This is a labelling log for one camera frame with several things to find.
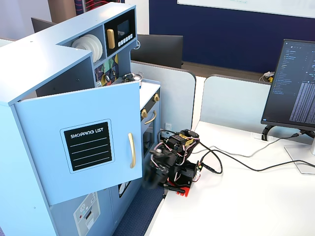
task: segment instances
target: whiteboard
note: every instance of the whiteboard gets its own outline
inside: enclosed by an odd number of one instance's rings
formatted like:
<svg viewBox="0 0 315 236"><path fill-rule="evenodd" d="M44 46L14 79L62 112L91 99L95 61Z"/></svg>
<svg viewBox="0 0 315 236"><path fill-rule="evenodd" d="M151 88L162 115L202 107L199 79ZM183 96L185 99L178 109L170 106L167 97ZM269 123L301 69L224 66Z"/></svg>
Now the whiteboard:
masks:
<svg viewBox="0 0 315 236"><path fill-rule="evenodd" d="M315 0L177 0L177 3L315 18Z"/></svg>

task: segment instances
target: oven door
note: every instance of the oven door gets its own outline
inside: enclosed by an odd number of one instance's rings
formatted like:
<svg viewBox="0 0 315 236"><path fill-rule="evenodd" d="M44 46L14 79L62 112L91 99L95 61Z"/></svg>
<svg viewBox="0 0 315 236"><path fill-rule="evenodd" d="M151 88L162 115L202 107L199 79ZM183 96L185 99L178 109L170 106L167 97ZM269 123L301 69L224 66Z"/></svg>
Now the oven door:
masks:
<svg viewBox="0 0 315 236"><path fill-rule="evenodd" d="M135 10L105 23L107 56L114 54L121 47L136 38Z"/></svg>

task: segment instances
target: gold door handle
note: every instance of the gold door handle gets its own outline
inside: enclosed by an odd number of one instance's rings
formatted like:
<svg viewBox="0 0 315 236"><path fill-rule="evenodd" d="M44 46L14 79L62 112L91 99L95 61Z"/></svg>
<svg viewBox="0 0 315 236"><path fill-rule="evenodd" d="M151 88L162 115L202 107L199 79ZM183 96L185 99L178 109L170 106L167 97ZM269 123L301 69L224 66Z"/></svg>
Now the gold door handle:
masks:
<svg viewBox="0 0 315 236"><path fill-rule="evenodd" d="M132 161L130 164L130 168L133 168L136 165L136 150L134 148L134 142L133 142L133 136L131 133L128 134L130 147L131 147L131 155L132 155Z"/></svg>
<svg viewBox="0 0 315 236"><path fill-rule="evenodd" d="M155 111L153 111L153 114L154 114L154 117L153 117L151 120L148 120L147 122L144 122L144 124L149 124L149 123L151 123L153 120L156 119L157 113L156 113Z"/></svg>

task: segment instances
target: computer monitor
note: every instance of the computer monitor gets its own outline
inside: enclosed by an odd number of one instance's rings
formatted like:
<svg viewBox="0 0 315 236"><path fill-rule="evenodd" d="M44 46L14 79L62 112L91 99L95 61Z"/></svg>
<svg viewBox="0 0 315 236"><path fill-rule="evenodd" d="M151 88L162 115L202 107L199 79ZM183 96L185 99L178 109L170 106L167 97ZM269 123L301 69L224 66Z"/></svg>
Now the computer monitor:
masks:
<svg viewBox="0 0 315 236"><path fill-rule="evenodd" d="M182 68L183 36L138 35L141 47L131 51L131 60Z"/></svg>
<svg viewBox="0 0 315 236"><path fill-rule="evenodd" d="M315 42L284 40L261 123L315 130ZM315 142L284 148L292 160L315 164ZM315 174L311 166L296 166L303 174Z"/></svg>
<svg viewBox="0 0 315 236"><path fill-rule="evenodd" d="M41 19L33 18L33 17L31 17L31 23L33 24L33 29L35 33L40 32L56 24L56 23L44 21Z"/></svg>

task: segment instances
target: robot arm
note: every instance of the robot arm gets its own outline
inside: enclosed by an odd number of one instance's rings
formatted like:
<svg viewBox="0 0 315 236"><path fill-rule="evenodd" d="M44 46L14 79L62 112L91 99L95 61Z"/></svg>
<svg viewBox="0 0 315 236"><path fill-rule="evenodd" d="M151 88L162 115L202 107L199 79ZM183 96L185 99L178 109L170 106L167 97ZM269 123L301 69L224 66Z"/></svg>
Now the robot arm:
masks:
<svg viewBox="0 0 315 236"><path fill-rule="evenodd" d="M202 169L199 162L188 161L199 142L199 135L186 129L159 143L150 151L151 160L146 163L144 186L155 188L163 185L165 189L187 197L193 179Z"/></svg>

